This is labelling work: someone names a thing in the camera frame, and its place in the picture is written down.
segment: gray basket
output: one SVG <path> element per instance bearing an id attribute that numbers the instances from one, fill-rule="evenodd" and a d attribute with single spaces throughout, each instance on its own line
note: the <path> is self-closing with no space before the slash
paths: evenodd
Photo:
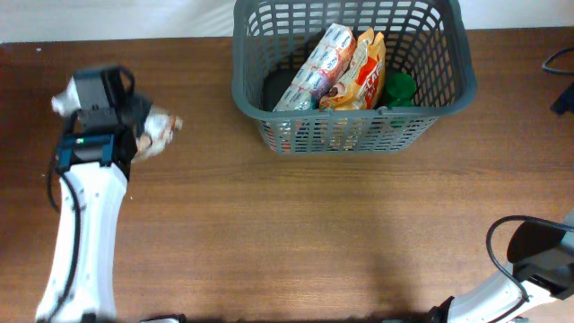
<path id="1" fill-rule="evenodd" d="M 280 154 L 396 152 L 476 93 L 457 0 L 238 0 L 234 17 L 233 99 Z M 417 107 L 271 112 L 333 22 L 384 33 L 387 72 L 414 78 Z"/>

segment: brown tabletop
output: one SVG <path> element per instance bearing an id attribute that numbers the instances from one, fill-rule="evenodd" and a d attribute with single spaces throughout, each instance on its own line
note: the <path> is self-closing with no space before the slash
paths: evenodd
<path id="1" fill-rule="evenodd" d="M 495 271 L 492 222 L 574 208 L 574 116 L 549 110 L 573 80 L 540 68 L 574 30 L 469 39 L 472 106 L 397 154 L 312 157 L 277 156 L 235 107 L 231 39 L 0 45 L 0 321 L 32 321 L 48 280 L 58 214 L 44 174 L 61 124 L 50 97 L 75 69 L 109 62 L 184 119 L 164 153 L 132 168 L 114 264 L 121 319 L 392 316 L 474 288 Z M 500 257 L 516 227 L 497 234 Z M 527 316 L 571 322 L 574 301 Z"/>

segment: basket rim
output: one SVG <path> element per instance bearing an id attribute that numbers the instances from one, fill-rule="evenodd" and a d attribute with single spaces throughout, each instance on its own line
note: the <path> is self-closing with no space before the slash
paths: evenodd
<path id="1" fill-rule="evenodd" d="M 381 117 L 440 117 L 455 114 L 468 107 L 476 96 L 477 82 L 474 74 L 472 58 L 468 37 L 466 36 L 465 25 L 462 21 L 460 3 L 457 0 L 445 0 L 445 13 L 450 15 L 454 23 L 455 50 L 457 61 L 460 67 L 460 74 L 464 80 L 465 87 L 461 89 L 462 94 L 453 104 L 437 108 L 432 107 L 379 107 L 371 110 L 355 111 L 323 111 L 318 109 L 307 111 L 285 111 L 271 112 L 254 107 L 242 92 L 243 88 L 243 45 L 245 39 L 245 10 L 250 4 L 249 0 L 237 0 L 233 9 L 233 77 L 231 80 L 231 95 L 238 108 L 247 116 L 262 120 L 274 121 L 285 119 L 301 118 L 381 118 Z"/>

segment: wood grain surface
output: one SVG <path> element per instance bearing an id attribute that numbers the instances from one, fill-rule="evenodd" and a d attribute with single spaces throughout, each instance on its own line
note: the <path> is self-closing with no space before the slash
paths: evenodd
<path id="1" fill-rule="evenodd" d="M 61 120 L 50 97 L 75 69 L 109 62 L 184 119 L 164 153 L 132 168 L 114 263 L 121 319 L 395 316 L 469 291 L 495 271 L 492 222 L 574 208 L 574 116 L 549 110 L 573 80 L 540 69 L 574 29 L 469 39 L 472 106 L 397 154 L 312 157 L 275 155 L 235 107 L 231 39 L 1 45 L 0 321 L 33 321 L 51 266 L 58 214 L 44 174 Z M 494 240 L 501 257 L 515 228 Z M 527 316 L 571 322 L 573 305 Z"/>

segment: plastic basket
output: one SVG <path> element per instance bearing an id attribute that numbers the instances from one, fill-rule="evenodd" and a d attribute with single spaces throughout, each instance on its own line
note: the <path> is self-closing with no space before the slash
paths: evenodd
<path id="1" fill-rule="evenodd" d="M 476 93 L 456 0 L 238 0 L 234 17 L 233 99 L 280 154 L 400 151 Z M 271 112 L 333 22 L 384 33 L 387 70 L 413 77 L 416 107 Z"/>

